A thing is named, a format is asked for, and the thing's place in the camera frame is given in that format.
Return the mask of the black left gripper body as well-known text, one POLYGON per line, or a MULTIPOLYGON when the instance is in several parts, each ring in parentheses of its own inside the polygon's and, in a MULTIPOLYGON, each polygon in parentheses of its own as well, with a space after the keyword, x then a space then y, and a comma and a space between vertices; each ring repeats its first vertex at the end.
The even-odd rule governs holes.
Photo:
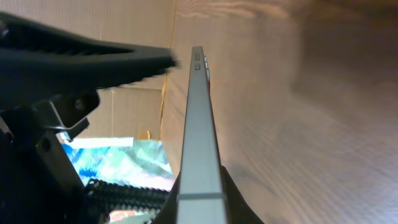
POLYGON ((100 104, 97 91, 55 95, 3 111, 1 223, 107 223, 86 190, 57 134, 73 141, 100 104))

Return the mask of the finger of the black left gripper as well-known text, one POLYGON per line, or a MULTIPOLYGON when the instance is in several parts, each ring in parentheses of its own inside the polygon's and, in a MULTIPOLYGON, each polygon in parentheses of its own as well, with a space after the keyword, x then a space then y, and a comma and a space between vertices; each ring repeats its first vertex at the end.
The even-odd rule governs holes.
POLYGON ((150 215, 139 223, 151 223, 164 206, 169 193, 163 189, 90 179, 83 193, 83 222, 109 223, 111 212, 133 210, 150 215))
POLYGON ((1 102, 36 103, 161 75, 171 50, 89 39, 1 13, 1 102))

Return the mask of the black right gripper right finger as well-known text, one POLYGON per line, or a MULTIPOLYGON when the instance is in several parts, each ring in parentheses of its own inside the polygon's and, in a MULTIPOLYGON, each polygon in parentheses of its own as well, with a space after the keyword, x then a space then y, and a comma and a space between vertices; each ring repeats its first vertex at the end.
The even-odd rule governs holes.
POLYGON ((227 214, 230 224, 264 224, 246 203, 238 187, 224 166, 221 166, 227 214))

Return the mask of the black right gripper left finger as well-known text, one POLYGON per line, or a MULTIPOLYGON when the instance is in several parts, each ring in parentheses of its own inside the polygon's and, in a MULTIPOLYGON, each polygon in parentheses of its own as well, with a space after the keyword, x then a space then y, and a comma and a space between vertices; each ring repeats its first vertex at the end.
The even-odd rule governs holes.
POLYGON ((180 175, 177 176, 175 182, 169 192, 164 206, 153 219, 152 224, 176 224, 177 216, 177 195, 180 183, 180 175))

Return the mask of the Galaxy smartphone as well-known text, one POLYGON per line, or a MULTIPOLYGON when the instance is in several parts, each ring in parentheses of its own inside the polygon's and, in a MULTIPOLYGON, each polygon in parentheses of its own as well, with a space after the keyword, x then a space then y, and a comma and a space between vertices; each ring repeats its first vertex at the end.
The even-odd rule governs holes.
POLYGON ((226 196, 210 99, 208 64, 200 46, 192 48, 177 223, 228 223, 226 196))

